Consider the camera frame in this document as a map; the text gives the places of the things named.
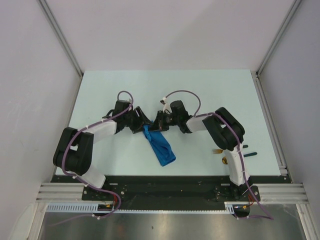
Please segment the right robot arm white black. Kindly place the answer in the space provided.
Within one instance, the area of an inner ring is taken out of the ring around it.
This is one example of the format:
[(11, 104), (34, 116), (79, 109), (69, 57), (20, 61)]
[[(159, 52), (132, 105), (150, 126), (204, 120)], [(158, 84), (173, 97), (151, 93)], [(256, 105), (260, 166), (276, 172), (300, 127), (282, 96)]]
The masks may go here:
[(226, 108), (220, 107), (215, 112), (192, 116), (183, 102), (176, 100), (170, 103), (169, 110), (157, 112), (149, 130), (163, 132), (169, 130), (170, 126), (177, 126), (184, 134), (208, 131), (227, 159), (229, 179), (234, 184), (230, 188), (231, 196), (237, 201), (248, 196), (249, 189), (245, 184), (249, 182), (250, 175), (242, 152), (245, 129)]

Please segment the gold fork green handle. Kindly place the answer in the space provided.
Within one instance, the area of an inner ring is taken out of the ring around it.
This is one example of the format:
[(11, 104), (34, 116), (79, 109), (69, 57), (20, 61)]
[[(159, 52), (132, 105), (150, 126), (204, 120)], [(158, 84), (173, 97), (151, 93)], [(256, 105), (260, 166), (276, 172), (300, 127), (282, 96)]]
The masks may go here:
[[(248, 147), (249, 147), (249, 146), (248, 146), (247, 144), (245, 144), (245, 145), (242, 146), (243, 149), (248, 148)], [(223, 151), (224, 151), (223, 149), (213, 149), (213, 150), (212, 150), (212, 153), (213, 153), (213, 154), (222, 154)]]

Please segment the gold spoon green handle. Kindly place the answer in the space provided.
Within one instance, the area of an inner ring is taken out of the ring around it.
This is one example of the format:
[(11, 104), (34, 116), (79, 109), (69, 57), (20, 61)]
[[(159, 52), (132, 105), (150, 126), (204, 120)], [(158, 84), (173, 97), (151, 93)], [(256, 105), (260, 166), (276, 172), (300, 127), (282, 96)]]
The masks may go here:
[[(246, 154), (244, 154), (244, 157), (245, 158), (246, 157), (253, 157), (253, 156), (256, 156), (257, 154), (258, 154), (257, 152), (246, 153)], [(228, 164), (227, 158), (225, 156), (222, 158), (222, 163), (225, 165)]]

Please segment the blue cloth napkin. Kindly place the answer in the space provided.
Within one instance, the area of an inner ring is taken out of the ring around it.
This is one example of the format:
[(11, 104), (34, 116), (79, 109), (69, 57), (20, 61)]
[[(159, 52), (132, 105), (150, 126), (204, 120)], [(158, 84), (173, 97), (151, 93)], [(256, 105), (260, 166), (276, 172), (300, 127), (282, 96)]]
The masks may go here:
[(151, 131), (150, 125), (144, 125), (142, 132), (162, 167), (167, 166), (176, 160), (171, 145), (160, 131)]

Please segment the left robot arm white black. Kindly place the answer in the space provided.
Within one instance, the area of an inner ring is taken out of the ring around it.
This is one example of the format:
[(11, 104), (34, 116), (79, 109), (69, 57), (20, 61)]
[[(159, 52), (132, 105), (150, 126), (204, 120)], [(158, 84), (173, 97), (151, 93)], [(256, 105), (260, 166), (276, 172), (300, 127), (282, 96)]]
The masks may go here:
[(58, 168), (64, 167), (67, 173), (93, 186), (93, 194), (105, 200), (110, 196), (111, 188), (105, 184), (105, 175), (92, 165), (94, 144), (124, 128), (136, 134), (151, 124), (139, 106), (134, 108), (129, 101), (117, 100), (114, 108), (97, 124), (87, 126), (83, 131), (66, 127), (53, 155), (53, 164)]

